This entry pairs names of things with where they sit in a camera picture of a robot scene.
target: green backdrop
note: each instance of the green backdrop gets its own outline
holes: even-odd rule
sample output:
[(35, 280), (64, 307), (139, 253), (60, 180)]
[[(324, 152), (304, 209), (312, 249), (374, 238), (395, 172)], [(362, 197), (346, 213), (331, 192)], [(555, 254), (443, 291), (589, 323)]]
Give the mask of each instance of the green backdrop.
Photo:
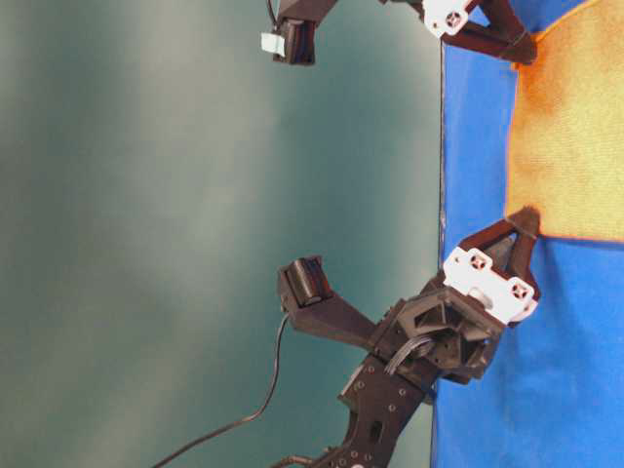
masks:
[[(147, 467), (252, 412), (297, 256), (375, 320), (434, 273), (438, 42), (342, 1), (292, 68), (268, 25), (262, 0), (0, 1), (0, 466)], [(339, 444), (363, 357), (287, 330), (267, 413), (172, 466)], [(392, 467), (428, 465), (429, 411)]]

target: white tape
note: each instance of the white tape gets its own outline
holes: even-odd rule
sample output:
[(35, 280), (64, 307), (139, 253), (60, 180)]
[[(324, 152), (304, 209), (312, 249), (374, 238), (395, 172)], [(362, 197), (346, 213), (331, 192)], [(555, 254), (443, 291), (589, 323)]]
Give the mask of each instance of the white tape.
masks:
[(279, 34), (263, 32), (260, 34), (260, 47), (264, 52), (286, 57), (286, 41)]

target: blue surface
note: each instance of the blue surface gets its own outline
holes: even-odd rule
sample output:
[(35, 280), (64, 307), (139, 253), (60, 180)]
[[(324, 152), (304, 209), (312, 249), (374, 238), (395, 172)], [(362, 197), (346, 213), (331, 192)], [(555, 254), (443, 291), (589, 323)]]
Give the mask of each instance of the blue surface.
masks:
[[(579, 3), (515, 8), (538, 31)], [(445, 256), (503, 215), (515, 84), (508, 63), (447, 48)], [(432, 466), (622, 465), (623, 263), (621, 245), (539, 240), (539, 307), (506, 332), (483, 380), (441, 384)]]

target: white bracket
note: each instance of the white bracket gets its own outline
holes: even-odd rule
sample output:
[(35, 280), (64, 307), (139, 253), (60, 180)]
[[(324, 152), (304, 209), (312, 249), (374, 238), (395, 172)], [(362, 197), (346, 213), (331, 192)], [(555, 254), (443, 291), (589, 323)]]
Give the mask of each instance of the white bracket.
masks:
[(425, 26), (440, 39), (444, 34), (454, 36), (468, 22), (466, 8), (471, 0), (423, 0)]
[(535, 289), (518, 277), (506, 280), (491, 269), (492, 259), (479, 249), (457, 247), (444, 262), (445, 286), (478, 299), (486, 312), (505, 325), (533, 313)]
[(263, 32), (260, 34), (260, 47), (264, 52), (286, 57), (286, 41), (279, 34)]

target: orange towel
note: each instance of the orange towel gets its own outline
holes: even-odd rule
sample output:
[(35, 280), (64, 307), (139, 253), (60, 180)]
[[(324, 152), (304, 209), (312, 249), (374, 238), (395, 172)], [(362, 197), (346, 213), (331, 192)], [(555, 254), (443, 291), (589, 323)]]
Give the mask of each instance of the orange towel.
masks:
[(518, 65), (506, 214), (547, 236), (624, 241), (624, 0), (589, 0), (536, 36)]

